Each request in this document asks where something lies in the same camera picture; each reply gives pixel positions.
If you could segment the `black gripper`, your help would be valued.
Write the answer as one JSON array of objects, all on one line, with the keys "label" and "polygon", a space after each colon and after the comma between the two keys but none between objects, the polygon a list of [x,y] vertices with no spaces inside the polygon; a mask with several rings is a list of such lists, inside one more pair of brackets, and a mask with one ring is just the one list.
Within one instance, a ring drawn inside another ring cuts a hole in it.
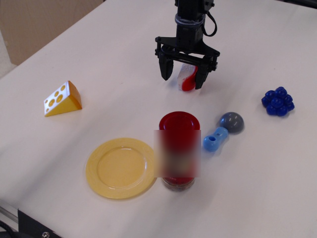
[{"label": "black gripper", "polygon": [[157,48],[155,55],[158,57],[161,76],[168,80],[173,71],[173,62],[179,61],[198,67],[195,77],[195,89],[201,89],[208,74],[217,69],[217,58],[220,52],[207,46],[203,42],[203,27],[177,24],[175,37],[155,38]]}]

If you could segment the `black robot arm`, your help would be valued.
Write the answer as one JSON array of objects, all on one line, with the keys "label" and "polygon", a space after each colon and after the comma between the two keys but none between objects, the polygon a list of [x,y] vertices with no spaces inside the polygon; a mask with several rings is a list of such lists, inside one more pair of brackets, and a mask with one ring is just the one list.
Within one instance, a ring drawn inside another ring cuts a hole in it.
[{"label": "black robot arm", "polygon": [[201,89],[208,74],[216,70],[217,58],[220,56],[219,51],[203,42],[204,36],[212,37],[217,32],[217,25],[211,34],[205,30],[206,17],[215,23],[210,14],[214,3],[212,0],[176,0],[175,6],[176,36],[155,38],[155,55],[158,57],[161,76],[164,80],[170,78],[174,61],[194,65],[198,68],[195,89]]}]

